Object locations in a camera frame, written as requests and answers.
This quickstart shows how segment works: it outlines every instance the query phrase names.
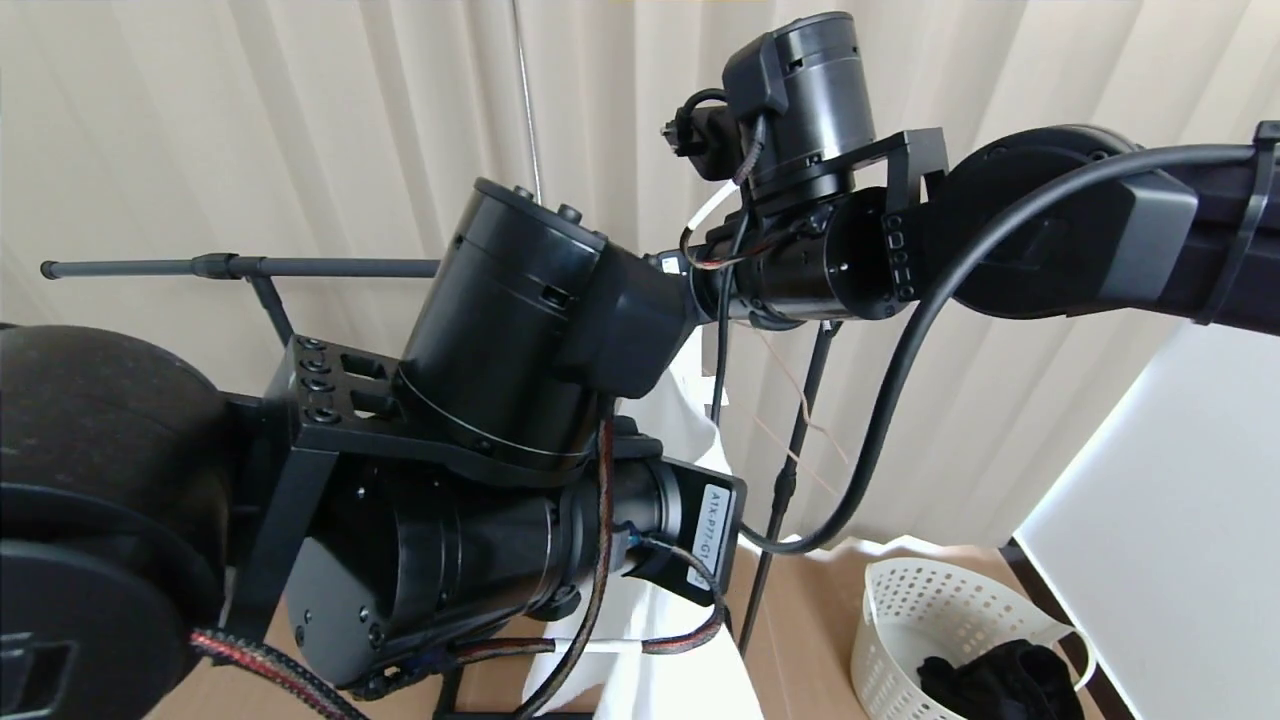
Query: perforated basket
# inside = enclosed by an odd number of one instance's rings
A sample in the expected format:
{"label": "perforated basket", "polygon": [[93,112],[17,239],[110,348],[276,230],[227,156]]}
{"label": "perforated basket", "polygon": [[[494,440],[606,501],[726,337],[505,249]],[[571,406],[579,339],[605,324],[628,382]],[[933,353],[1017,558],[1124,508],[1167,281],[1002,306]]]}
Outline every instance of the perforated basket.
{"label": "perforated basket", "polygon": [[850,665],[854,689],[872,720],[957,719],[920,689],[916,669],[925,657],[960,666],[1012,639],[1050,646],[1069,633],[1080,635],[1089,655],[1079,691],[1097,666],[1093,644],[1079,630],[964,568],[919,557],[883,560],[867,566]]}

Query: beige curtain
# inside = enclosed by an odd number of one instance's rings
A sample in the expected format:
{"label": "beige curtain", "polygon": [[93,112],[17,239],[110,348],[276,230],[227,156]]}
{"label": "beige curtain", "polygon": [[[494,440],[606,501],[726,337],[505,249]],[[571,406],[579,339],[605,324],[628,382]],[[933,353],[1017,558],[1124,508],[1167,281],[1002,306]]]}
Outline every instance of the beige curtain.
{"label": "beige curtain", "polygon": [[[137,334],[255,392],[278,347],[247,287],[49,282],[40,261],[438,256],[476,176],[568,202],[632,250],[671,247],[712,188],[658,128],[740,45],[827,9],[854,14],[881,135],[942,126],[952,161],[1030,126],[1166,145],[1245,141],[1280,117],[1274,0],[4,3],[4,318]],[[279,284],[301,332],[388,354],[428,290]],[[850,457],[902,320],[837,338],[815,420]],[[1002,542],[1172,324],[950,307],[851,532]],[[773,338],[796,374],[813,332]],[[786,437],[796,395],[759,338],[732,342],[724,442],[759,525],[782,452],[753,415]],[[788,532],[847,482],[824,438],[804,460]]]}

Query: dark baseboard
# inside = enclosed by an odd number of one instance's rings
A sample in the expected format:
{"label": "dark baseboard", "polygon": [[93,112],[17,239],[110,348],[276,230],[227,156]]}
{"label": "dark baseboard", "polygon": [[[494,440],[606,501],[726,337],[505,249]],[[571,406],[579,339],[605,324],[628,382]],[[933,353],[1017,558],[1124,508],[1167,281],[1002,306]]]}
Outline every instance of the dark baseboard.
{"label": "dark baseboard", "polygon": [[[1019,547],[1018,541],[1010,539],[1009,544],[1000,548],[1000,553],[1005,556],[1005,562],[1014,570],[1014,575],[1018,577],[1018,582],[1023,584],[1023,589],[1027,591],[1027,597],[1036,603],[1037,607],[1043,610],[1050,618],[1053,618],[1059,623],[1071,624],[1071,620],[1062,611],[1062,606],[1053,597],[1053,593],[1044,584],[1044,578],[1041,577],[1039,570],[1032,565],[1032,561]],[[1084,671],[1084,665],[1087,656],[1084,652],[1084,643],[1075,634],[1062,638],[1060,643],[1062,646],[1062,652],[1066,653],[1068,660],[1075,667],[1076,673]],[[1133,712],[1129,706],[1124,703],[1120,698],[1120,693],[1116,692],[1115,684],[1111,678],[1107,676],[1102,667],[1098,667],[1093,674],[1093,679],[1088,684],[1089,696],[1093,697],[1093,702],[1097,703],[1098,710],[1102,711],[1102,716],[1107,720],[1134,720]]]}

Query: black cloth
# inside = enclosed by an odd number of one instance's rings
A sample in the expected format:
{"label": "black cloth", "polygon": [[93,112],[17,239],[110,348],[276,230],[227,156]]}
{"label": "black cloth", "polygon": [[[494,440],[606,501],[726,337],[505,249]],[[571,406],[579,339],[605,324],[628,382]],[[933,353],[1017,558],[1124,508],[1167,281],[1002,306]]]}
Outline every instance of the black cloth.
{"label": "black cloth", "polygon": [[996,646],[960,667],[920,665],[920,689],[968,720],[1084,720],[1066,662],[1027,641]]}

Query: robotic arm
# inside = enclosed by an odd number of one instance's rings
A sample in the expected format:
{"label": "robotic arm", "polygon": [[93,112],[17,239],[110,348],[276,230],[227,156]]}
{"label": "robotic arm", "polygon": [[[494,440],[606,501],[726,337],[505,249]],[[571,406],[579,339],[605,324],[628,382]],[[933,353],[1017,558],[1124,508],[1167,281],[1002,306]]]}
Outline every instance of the robotic arm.
{"label": "robotic arm", "polygon": [[[520,614],[566,616],[588,583],[590,618],[609,573],[716,606],[704,628],[644,646],[684,651],[723,620],[737,532],[804,552],[849,521],[950,297],[1001,318],[1139,307],[1280,334],[1277,122],[1252,146],[1160,150],[1037,128],[948,173],[938,128],[876,140],[845,13],[764,33],[723,83],[663,129],[724,184],[654,256],[479,179],[440,264],[46,263],[50,279],[247,279],[285,350],[264,396],[242,397],[115,333],[0,333],[0,714],[138,717],[189,671],[193,628],[261,641],[282,593],[311,669],[357,698],[460,657],[556,650],[489,638]],[[879,161],[886,186],[855,187]],[[735,192],[742,210],[692,245]],[[278,274],[435,281],[397,359],[294,334]],[[663,459],[613,416],[699,324],[782,331],[913,304],[850,491],[799,542],[742,527],[741,480]]]}

